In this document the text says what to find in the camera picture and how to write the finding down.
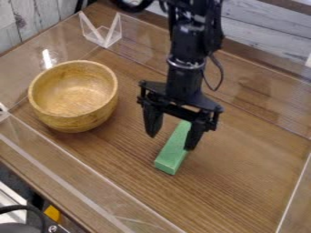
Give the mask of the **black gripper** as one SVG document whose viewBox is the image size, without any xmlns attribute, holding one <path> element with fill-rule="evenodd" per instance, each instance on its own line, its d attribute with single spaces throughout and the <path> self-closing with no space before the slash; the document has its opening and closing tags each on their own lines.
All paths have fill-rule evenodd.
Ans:
<svg viewBox="0 0 311 233">
<path fill-rule="evenodd" d="M 143 80 L 137 103 L 141 105 L 145 133 L 155 137 L 165 114 L 191 123 L 184 149 L 193 150 L 205 131 L 215 131 L 223 107 L 201 91 L 201 83 L 215 91 L 204 74 L 207 59 L 184 63 L 168 59 L 167 82 Z"/>
</svg>

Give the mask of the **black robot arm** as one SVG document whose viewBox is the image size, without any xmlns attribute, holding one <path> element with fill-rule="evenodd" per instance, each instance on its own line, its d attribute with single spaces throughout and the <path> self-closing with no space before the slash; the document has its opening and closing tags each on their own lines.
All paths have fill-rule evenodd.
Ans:
<svg viewBox="0 0 311 233">
<path fill-rule="evenodd" d="M 168 14 L 171 47 L 167 81 L 143 80 L 137 103 L 149 137 L 157 134 L 164 115 L 191 123 L 183 148 L 192 150 L 203 134 L 216 129 L 223 112 L 223 107 L 201 91 L 208 83 L 205 65 L 216 60 L 213 53 L 223 43 L 223 0 L 141 0 L 136 5 L 125 0 L 111 2 L 128 13 L 139 13 L 152 2 L 159 2 L 163 12 Z"/>
</svg>

